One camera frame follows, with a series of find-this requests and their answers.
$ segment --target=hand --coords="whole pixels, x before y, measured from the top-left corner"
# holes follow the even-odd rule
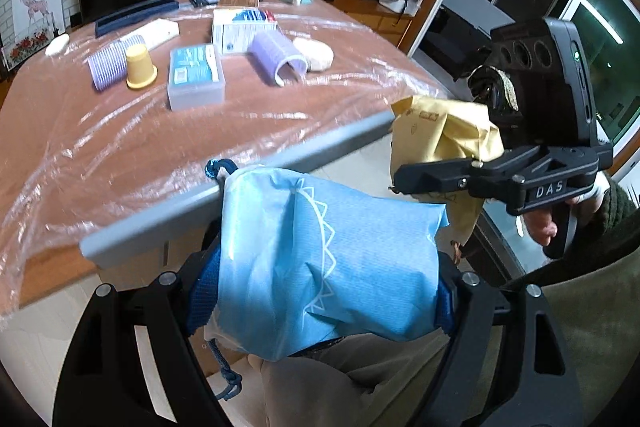
[[[598,172],[593,188],[589,192],[566,201],[567,204],[578,205],[578,227],[586,225],[598,211],[609,187],[609,180],[604,172]],[[558,226],[551,219],[550,208],[539,208],[524,214],[522,219],[531,238],[543,247],[547,247],[558,233]]]

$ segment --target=circular hole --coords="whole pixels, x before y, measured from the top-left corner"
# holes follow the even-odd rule
[[[551,53],[549,53],[549,49],[546,47],[544,42],[536,42],[536,45],[533,47],[533,51],[543,67],[548,68],[551,65]]]
[[[528,49],[522,42],[513,43],[513,54],[516,55],[516,60],[525,68],[531,67],[531,55],[529,55]]]
[[[503,46],[500,48],[500,53],[502,54],[504,60],[507,61],[507,64],[511,64],[511,54],[509,50]]]

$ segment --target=drawer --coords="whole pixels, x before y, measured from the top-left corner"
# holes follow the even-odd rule
[[[380,15],[368,15],[365,13],[349,13],[348,15],[352,19],[356,19],[359,23],[368,26],[372,30],[378,29],[378,24],[380,24],[380,19],[382,19]]]
[[[380,21],[380,26],[378,30],[385,33],[400,33],[404,34],[407,27],[409,26],[409,19],[400,19],[398,17],[384,17]]]
[[[402,33],[380,33],[379,35],[391,42],[396,48],[402,39]]]

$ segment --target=giraffe drawing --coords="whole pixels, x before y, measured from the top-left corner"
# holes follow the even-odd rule
[[[49,15],[49,5],[47,1],[41,0],[20,0],[29,9],[29,24],[36,19],[36,13],[40,13],[44,18]]]

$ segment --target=yellow cup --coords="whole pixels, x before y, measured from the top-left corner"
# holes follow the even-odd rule
[[[134,44],[127,50],[127,74],[127,86],[131,89],[142,89],[158,76],[158,68],[151,62],[144,44]]]

